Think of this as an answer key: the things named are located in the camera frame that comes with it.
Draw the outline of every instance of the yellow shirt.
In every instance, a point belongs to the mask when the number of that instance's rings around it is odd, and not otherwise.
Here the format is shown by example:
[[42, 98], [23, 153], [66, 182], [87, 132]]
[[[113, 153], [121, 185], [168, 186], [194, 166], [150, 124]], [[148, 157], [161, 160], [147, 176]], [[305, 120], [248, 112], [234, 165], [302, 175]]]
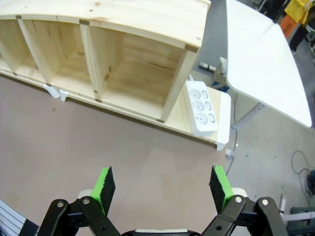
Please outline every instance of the yellow shirt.
[[313, 0], [291, 0], [285, 12], [297, 23], [305, 23]]

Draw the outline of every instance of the white table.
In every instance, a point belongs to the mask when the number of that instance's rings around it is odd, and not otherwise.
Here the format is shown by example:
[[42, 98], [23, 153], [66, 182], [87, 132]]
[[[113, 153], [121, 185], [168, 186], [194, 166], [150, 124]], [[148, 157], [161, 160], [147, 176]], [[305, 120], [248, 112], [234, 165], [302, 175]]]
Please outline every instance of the white table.
[[237, 123], [240, 129], [265, 106], [311, 127], [304, 87], [278, 24], [254, 9], [226, 0], [229, 86], [258, 104]]

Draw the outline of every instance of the power strip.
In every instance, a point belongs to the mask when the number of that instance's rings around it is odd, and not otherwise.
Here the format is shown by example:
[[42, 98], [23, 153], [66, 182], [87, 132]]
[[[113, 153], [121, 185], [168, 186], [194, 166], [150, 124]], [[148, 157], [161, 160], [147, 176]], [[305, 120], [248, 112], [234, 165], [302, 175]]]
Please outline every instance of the power strip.
[[186, 81], [184, 97], [191, 132], [196, 137], [210, 136], [218, 129], [213, 106], [202, 81]]

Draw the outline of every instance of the power outlet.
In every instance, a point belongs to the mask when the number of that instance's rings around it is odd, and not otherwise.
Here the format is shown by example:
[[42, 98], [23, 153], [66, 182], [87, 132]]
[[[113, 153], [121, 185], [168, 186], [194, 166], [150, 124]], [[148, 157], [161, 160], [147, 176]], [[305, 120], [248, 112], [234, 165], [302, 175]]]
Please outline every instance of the power outlet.
[[196, 137], [210, 136], [217, 131], [218, 123], [206, 84], [186, 81], [183, 90], [192, 134]]

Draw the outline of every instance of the orange cloth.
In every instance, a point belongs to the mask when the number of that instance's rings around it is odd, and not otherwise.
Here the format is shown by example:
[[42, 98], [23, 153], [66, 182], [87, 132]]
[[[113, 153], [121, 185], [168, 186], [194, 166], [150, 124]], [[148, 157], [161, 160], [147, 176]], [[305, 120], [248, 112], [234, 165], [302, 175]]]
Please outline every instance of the orange cloth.
[[286, 15], [284, 17], [284, 19], [281, 21], [280, 27], [286, 38], [290, 37], [296, 25], [297, 22], [295, 22], [295, 20], [292, 17], [290, 17], [289, 15]]

